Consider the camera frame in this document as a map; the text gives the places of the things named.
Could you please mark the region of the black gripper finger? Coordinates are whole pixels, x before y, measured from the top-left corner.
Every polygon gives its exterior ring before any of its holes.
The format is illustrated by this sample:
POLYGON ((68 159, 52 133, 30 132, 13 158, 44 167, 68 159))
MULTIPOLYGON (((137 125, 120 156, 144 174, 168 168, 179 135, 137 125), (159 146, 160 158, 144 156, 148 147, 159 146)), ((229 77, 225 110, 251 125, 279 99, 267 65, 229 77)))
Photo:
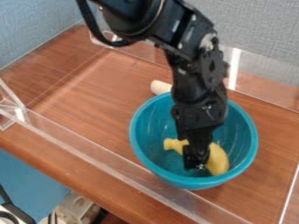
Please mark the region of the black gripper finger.
POLYGON ((183 165, 185 170, 205 168, 211 154, 209 145, 215 126, 184 129, 183 135, 188 144, 183 147, 183 165))
POLYGON ((176 125, 176 132, 177 132, 177 139, 184 140, 187 138, 187 131, 189 129, 188 123, 179 119, 175 121, 176 125))

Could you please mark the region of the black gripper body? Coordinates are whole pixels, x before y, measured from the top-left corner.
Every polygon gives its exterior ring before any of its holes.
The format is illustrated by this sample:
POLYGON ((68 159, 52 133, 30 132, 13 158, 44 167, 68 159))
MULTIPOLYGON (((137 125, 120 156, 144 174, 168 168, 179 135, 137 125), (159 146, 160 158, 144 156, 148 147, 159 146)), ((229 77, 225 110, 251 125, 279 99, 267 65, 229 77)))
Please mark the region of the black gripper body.
POLYGON ((172 119, 188 123, 189 129, 215 126, 224 123, 228 113, 228 96, 224 87, 216 89, 196 102, 175 101, 172 106, 172 119))

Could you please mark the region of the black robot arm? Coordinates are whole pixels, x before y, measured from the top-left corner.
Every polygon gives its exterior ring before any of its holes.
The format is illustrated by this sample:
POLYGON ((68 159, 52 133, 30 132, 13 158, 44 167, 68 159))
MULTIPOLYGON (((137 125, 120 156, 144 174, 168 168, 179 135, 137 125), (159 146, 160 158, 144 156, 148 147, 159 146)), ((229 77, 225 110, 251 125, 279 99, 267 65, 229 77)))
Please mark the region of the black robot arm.
POLYGON ((89 0, 103 10, 119 41, 104 38, 87 4, 88 28, 113 47, 148 39, 163 49, 172 69, 172 119, 183 147, 185 169, 203 169, 211 156, 212 132, 228 112, 223 51, 213 23, 183 0, 89 0))

